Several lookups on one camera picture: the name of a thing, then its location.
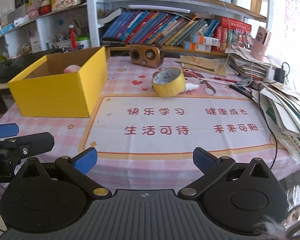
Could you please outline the white spray bottle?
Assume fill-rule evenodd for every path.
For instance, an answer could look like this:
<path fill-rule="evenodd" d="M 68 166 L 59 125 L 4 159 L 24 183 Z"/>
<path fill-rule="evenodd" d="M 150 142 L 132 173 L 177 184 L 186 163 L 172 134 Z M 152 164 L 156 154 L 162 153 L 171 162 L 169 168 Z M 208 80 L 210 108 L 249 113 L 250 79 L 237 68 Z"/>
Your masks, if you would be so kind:
<path fill-rule="evenodd" d="M 192 90 L 199 89 L 199 88 L 200 88 L 200 85 L 198 85 L 198 84 L 186 83 L 184 92 L 192 91 Z"/>

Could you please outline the yellow tape roll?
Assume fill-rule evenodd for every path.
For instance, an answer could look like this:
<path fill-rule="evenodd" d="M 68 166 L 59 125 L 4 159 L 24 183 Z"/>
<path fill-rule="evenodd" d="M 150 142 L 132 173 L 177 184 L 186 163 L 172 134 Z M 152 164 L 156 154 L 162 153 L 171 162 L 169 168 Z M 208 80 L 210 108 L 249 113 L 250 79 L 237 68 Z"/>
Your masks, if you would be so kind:
<path fill-rule="evenodd" d="M 177 96 L 186 88 L 185 77 L 180 68 L 166 68 L 154 74 L 151 84 L 153 90 L 161 98 Z"/>

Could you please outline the pink plush paw toy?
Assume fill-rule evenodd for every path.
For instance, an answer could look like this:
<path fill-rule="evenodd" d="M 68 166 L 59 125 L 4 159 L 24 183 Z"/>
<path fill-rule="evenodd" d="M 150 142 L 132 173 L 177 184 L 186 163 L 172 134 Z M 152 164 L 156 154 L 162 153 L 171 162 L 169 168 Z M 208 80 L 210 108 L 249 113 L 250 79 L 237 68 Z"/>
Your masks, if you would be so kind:
<path fill-rule="evenodd" d="M 78 66 L 77 64 L 71 64 L 67 66 L 63 72 L 64 73 L 77 73 L 81 69 L 81 66 Z"/>

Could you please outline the black electronic piano keyboard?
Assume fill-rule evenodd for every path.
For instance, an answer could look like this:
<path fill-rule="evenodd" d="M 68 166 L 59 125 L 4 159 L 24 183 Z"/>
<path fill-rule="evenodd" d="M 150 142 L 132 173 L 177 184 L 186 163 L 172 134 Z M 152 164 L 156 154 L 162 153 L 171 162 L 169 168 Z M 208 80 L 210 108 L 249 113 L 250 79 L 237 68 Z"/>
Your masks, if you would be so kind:
<path fill-rule="evenodd" d="M 8 89 L 8 82 L 41 57 L 61 53 L 62 49 L 50 49 L 38 53 L 28 53 L 24 56 L 0 63 L 0 90 Z"/>

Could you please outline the yellow cardboard box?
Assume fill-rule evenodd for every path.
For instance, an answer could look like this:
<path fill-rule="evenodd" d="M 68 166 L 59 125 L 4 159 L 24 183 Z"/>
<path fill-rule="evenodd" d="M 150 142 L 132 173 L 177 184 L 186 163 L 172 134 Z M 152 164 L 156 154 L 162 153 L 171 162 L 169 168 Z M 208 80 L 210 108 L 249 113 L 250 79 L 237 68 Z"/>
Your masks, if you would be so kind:
<path fill-rule="evenodd" d="M 63 70 L 77 64 L 77 73 Z M 26 117 L 88 118 L 107 80 L 104 47 L 48 54 L 9 81 L 10 92 Z"/>

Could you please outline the pink checkered tablecloth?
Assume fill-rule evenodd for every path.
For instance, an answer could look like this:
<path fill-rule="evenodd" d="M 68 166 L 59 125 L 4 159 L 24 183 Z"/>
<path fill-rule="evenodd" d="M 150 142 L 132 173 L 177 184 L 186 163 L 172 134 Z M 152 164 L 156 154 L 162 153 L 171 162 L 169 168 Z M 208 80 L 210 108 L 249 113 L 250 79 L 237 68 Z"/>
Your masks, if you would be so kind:
<path fill-rule="evenodd" d="M 0 119 L 20 135 L 49 132 L 52 151 L 40 160 L 98 152 L 89 176 L 110 190 L 179 190 L 201 176 L 192 161 L 201 147 L 240 163 L 262 158 L 278 179 L 300 163 L 274 142 L 257 104 L 227 86 L 209 82 L 176 98 L 159 98 L 151 87 L 153 69 L 127 57 L 107 62 L 108 80 L 90 118 L 27 118 L 12 106 Z"/>

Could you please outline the red pencil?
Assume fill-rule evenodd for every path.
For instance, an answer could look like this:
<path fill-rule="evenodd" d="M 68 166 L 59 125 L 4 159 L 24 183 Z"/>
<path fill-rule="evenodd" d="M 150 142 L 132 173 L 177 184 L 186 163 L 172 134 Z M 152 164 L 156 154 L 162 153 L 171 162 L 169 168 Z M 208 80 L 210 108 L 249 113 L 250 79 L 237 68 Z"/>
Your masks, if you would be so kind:
<path fill-rule="evenodd" d="M 220 80 L 220 81 L 225 81 L 229 83 L 237 83 L 237 80 L 232 80 L 232 79 L 223 79 L 222 77 L 213 77 L 215 80 Z"/>

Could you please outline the stack of papers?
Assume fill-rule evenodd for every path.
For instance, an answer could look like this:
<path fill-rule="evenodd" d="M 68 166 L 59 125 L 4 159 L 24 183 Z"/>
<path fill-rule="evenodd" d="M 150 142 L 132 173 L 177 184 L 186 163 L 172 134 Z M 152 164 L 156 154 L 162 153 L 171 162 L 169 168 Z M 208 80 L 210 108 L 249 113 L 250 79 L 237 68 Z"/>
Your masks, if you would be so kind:
<path fill-rule="evenodd" d="M 276 81 L 275 71 L 287 70 L 262 54 L 253 57 L 245 48 L 226 49 L 228 63 L 244 80 L 245 88 L 254 88 L 252 99 L 261 107 L 274 143 L 287 148 L 292 159 L 300 163 L 300 94 L 288 87 L 289 71 Z"/>

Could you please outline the brown cardboard pieces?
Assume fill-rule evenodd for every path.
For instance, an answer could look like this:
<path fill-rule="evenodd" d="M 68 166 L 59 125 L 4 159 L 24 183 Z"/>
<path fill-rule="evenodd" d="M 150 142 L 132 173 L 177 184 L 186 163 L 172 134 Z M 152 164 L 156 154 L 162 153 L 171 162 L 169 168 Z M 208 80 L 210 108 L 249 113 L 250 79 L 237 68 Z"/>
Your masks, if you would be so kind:
<path fill-rule="evenodd" d="M 211 74 L 217 74 L 226 77 L 225 60 L 207 59 L 197 56 L 181 56 L 176 62 L 183 64 L 184 67 L 193 68 Z"/>

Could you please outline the white pen holder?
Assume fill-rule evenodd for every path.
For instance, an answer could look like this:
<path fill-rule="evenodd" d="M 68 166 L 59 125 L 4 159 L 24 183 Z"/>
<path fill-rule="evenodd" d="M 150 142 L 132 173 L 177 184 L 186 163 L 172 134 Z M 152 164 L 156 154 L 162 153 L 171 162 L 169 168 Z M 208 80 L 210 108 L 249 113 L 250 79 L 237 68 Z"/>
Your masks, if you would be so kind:
<path fill-rule="evenodd" d="M 63 49 L 63 50 L 69 50 L 71 49 L 71 41 L 70 40 L 64 40 L 60 42 L 54 42 L 54 47 L 57 49 Z"/>

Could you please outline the black power adapter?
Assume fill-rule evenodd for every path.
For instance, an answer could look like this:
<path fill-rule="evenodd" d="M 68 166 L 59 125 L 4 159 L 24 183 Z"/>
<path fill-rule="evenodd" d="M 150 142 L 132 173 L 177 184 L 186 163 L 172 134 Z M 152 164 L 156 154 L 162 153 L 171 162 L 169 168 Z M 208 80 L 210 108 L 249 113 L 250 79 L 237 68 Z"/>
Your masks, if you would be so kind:
<path fill-rule="evenodd" d="M 285 71 L 283 68 L 276 68 L 274 73 L 274 81 L 284 83 Z"/>

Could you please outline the white green lidded jar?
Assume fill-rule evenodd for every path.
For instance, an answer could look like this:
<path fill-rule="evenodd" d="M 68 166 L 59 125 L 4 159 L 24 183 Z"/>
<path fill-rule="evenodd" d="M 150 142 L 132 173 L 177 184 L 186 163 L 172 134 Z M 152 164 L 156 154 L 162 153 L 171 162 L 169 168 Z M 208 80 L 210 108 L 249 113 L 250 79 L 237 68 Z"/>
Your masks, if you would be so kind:
<path fill-rule="evenodd" d="M 90 48 L 91 47 L 90 36 L 84 35 L 84 36 L 76 37 L 76 45 L 78 50 Z"/>

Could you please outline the brown retro radio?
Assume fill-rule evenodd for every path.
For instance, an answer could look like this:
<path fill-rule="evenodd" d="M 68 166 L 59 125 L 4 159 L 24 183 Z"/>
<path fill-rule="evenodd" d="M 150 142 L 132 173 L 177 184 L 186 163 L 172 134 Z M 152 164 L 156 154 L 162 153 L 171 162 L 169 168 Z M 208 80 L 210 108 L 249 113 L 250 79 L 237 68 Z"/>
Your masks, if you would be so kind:
<path fill-rule="evenodd" d="M 164 49 L 158 44 L 132 44 L 129 56 L 132 64 L 156 69 L 164 61 Z"/>

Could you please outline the orange white medicine box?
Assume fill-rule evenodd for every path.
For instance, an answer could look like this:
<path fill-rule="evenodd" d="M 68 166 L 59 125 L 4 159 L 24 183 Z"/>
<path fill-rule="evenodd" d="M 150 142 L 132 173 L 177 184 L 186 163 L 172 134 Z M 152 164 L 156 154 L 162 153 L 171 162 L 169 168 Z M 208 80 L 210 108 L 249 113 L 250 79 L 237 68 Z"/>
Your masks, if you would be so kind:
<path fill-rule="evenodd" d="M 201 35 L 191 35 L 190 41 L 196 44 L 204 44 L 209 46 L 220 46 L 220 40 L 214 37 L 207 37 Z"/>

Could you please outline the red thick book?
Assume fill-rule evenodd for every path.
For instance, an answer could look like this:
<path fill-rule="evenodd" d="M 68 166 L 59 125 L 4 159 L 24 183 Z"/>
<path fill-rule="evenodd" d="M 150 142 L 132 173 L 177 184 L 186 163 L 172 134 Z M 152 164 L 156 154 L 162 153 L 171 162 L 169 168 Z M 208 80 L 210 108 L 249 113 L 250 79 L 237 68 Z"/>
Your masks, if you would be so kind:
<path fill-rule="evenodd" d="M 252 30 L 252 26 L 250 24 L 232 18 L 219 17 L 218 21 L 220 21 L 219 24 L 221 27 L 228 28 L 231 30 L 236 30 L 240 33 L 250 34 Z"/>

